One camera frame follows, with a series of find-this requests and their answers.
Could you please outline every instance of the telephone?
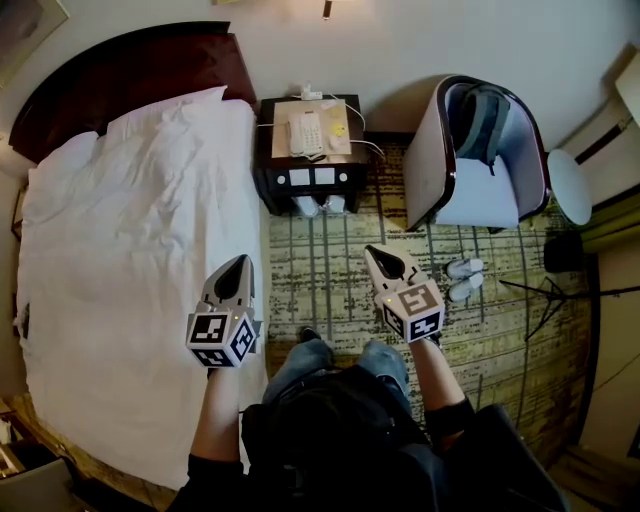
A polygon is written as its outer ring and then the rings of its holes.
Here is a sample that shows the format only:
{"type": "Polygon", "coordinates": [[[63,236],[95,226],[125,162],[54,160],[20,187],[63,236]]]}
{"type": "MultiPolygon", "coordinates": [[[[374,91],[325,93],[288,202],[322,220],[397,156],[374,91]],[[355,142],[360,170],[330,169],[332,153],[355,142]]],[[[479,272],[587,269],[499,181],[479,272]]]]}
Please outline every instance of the telephone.
{"type": "Polygon", "coordinates": [[[319,156],[324,152],[320,116],[316,112],[289,114],[291,156],[319,156]]]}

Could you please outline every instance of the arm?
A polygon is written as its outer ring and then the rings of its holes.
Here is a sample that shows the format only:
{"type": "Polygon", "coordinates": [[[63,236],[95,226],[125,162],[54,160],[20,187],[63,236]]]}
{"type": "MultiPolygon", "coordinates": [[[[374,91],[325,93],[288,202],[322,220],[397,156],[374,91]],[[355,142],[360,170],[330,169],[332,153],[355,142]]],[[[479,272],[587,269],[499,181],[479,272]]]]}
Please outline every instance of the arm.
{"type": "Polygon", "coordinates": [[[240,460],[239,370],[213,370],[204,394],[191,455],[221,462],[240,460]]]}
{"type": "MultiPolygon", "coordinates": [[[[409,346],[416,366],[422,403],[427,415],[444,407],[461,404],[466,400],[449,363],[434,343],[423,339],[415,341],[409,346]]],[[[449,449],[461,433],[462,431],[439,439],[440,448],[443,451],[449,449]]]]}

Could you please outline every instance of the patterned rug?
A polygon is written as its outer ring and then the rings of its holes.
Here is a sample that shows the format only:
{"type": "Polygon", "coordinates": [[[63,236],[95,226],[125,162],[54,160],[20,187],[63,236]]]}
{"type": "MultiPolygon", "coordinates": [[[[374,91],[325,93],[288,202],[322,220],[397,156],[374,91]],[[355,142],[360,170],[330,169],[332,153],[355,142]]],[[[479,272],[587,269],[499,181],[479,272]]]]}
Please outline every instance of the patterned rug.
{"type": "MultiPolygon", "coordinates": [[[[376,164],[357,214],[271,218],[270,374],[281,366],[304,325],[334,342],[339,366],[354,364],[368,340],[384,341],[398,349],[409,365],[413,414],[422,421],[410,352],[382,324],[374,307],[364,248],[386,243],[408,250],[443,294],[451,285],[446,264],[478,257],[485,262],[484,286],[466,302],[447,303],[444,353],[476,409],[503,404],[536,456],[548,463],[566,444],[577,421],[590,340],[590,303],[567,302],[525,343],[547,301],[498,281],[543,285],[544,243],[566,228],[562,215],[550,205],[518,229],[495,235],[485,228],[436,225],[407,233],[405,148],[384,149],[387,161],[376,164]]],[[[587,288],[582,273],[549,277],[567,293],[587,288]]]]}

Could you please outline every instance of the white bedsheet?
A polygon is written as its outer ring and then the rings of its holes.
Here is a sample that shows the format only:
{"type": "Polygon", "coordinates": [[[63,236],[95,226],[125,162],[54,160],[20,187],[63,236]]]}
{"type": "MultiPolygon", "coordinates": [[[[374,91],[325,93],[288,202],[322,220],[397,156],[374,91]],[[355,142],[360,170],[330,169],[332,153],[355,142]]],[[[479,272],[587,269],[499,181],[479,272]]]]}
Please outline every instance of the white bedsheet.
{"type": "MultiPolygon", "coordinates": [[[[205,279],[241,253],[263,318],[254,117],[241,101],[179,106],[80,171],[31,176],[18,270],[27,380],[41,420],[94,457],[174,489],[206,370],[185,348],[205,279]]],[[[266,383],[242,369],[242,406],[266,383]]]]}

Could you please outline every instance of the person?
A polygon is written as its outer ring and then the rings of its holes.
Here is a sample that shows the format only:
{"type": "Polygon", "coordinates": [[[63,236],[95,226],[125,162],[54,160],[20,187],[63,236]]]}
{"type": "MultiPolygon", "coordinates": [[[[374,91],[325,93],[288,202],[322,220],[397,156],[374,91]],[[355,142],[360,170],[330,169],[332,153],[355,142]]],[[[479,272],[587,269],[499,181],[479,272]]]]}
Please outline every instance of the person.
{"type": "Polygon", "coordinates": [[[189,456],[189,481],[169,510],[251,504],[324,508],[411,505],[425,511],[565,511],[556,485],[504,409],[474,412],[438,345],[410,344],[426,433],[411,416],[409,377],[393,348],[369,342],[339,371],[311,328],[243,414],[251,462],[240,462],[239,376],[213,370],[189,456]]]}

